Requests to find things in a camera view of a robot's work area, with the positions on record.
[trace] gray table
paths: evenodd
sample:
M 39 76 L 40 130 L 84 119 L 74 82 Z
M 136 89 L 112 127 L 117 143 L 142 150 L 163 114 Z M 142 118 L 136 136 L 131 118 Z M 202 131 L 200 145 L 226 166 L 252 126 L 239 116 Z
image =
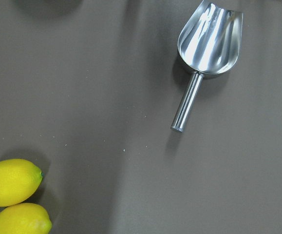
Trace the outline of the gray table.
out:
M 282 234 L 282 0 L 215 2 L 241 56 L 179 134 L 199 1 L 0 1 L 0 160 L 45 172 L 52 234 Z

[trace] cylindrical handle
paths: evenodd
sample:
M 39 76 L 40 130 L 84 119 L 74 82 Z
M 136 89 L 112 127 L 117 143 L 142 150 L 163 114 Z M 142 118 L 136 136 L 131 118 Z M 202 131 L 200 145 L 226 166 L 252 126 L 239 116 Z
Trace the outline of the cylindrical handle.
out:
M 186 88 L 185 93 L 182 97 L 178 111 L 176 112 L 176 115 L 172 122 L 171 129 L 177 132 L 183 132 L 185 123 L 188 119 L 188 115 L 190 113 L 203 77 L 204 75 L 199 72 L 195 72 L 190 77 L 188 87 Z

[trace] stainless steel ice scoop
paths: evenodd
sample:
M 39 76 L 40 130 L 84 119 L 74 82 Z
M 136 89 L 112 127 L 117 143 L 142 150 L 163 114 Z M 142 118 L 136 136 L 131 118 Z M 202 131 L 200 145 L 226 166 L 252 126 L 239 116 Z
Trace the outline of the stainless steel ice scoop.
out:
M 242 37 L 242 12 L 230 11 L 204 0 L 178 39 L 178 51 L 194 72 L 171 128 L 182 132 L 203 78 L 230 70 L 237 61 Z

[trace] scoop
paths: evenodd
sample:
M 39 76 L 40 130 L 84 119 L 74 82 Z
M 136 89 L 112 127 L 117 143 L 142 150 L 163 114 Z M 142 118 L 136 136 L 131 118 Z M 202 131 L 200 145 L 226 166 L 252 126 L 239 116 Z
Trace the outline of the scoop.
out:
M 241 45 L 243 13 L 226 10 L 204 0 L 190 17 L 178 39 L 178 51 L 193 70 L 171 129 L 183 132 L 203 78 L 229 71 Z

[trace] yellow fruit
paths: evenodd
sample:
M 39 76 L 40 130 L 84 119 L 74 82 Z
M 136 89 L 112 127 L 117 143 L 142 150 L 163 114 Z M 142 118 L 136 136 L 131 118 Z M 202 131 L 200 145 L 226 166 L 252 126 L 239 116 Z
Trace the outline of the yellow fruit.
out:
M 25 159 L 0 161 L 0 207 L 29 198 L 42 181 L 39 167 Z
M 0 234 L 48 234 L 52 228 L 47 211 L 34 203 L 21 203 L 0 212 Z

